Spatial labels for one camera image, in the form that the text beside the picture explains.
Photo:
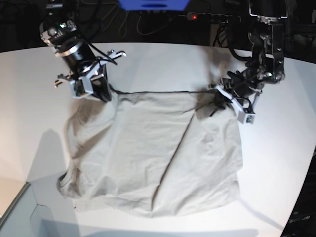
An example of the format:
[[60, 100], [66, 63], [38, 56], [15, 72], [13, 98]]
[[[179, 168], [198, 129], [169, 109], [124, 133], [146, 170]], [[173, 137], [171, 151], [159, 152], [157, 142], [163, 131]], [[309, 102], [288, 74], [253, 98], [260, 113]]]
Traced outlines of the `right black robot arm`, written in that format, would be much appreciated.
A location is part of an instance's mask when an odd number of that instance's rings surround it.
[[77, 0], [50, 0], [39, 27], [42, 41], [69, 69], [66, 75], [57, 76], [54, 86], [68, 84], [75, 99], [93, 96], [107, 103], [112, 95], [106, 64], [116, 64], [116, 59], [125, 57], [126, 53], [113, 50], [104, 53], [93, 46], [78, 28], [78, 9]]

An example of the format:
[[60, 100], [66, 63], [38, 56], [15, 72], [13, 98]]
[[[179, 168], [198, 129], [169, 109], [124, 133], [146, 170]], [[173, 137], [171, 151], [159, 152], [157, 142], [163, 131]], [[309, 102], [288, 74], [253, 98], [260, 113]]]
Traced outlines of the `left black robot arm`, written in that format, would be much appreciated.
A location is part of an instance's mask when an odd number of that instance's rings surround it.
[[249, 15], [252, 21], [247, 32], [252, 45], [252, 55], [245, 57], [234, 50], [233, 28], [236, 17], [229, 16], [226, 24], [221, 24], [217, 32], [226, 33], [227, 48], [231, 55], [245, 63], [242, 72], [227, 72], [227, 78], [221, 79], [214, 89], [215, 110], [225, 109], [233, 101], [241, 105], [242, 111], [252, 113], [255, 103], [249, 100], [251, 95], [260, 96], [266, 84], [278, 84], [285, 78], [284, 72], [284, 36], [285, 20], [288, 17], [284, 0], [250, 0]]

